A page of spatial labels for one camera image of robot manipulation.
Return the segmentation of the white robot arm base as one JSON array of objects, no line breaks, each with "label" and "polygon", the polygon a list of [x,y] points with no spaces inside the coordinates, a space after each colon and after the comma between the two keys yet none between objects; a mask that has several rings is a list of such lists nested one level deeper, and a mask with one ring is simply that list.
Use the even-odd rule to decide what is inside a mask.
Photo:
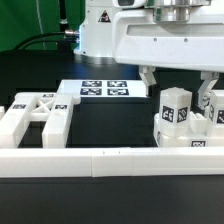
[{"label": "white robot arm base", "polygon": [[85,0],[85,19],[79,26],[79,45],[74,49],[77,61],[90,64],[114,64],[112,21],[119,11],[112,0]]}]

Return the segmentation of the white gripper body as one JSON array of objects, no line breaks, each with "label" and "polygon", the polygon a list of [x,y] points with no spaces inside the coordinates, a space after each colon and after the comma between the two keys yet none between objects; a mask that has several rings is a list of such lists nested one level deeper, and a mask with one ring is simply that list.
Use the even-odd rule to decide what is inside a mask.
[{"label": "white gripper body", "polygon": [[224,0],[193,7],[188,22],[153,20],[148,0],[112,0],[112,49],[119,63],[224,72]]}]

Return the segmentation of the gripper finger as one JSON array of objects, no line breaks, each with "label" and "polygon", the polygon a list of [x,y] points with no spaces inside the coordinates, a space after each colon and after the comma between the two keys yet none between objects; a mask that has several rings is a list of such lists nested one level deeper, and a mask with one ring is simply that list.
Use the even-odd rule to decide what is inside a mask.
[{"label": "gripper finger", "polygon": [[211,90],[219,79],[219,73],[202,71],[200,78],[203,83],[198,89],[197,105],[200,109],[204,110],[209,104]]},{"label": "gripper finger", "polygon": [[152,96],[153,86],[156,84],[154,77],[155,68],[153,66],[140,66],[139,75],[146,87],[146,96]]}]

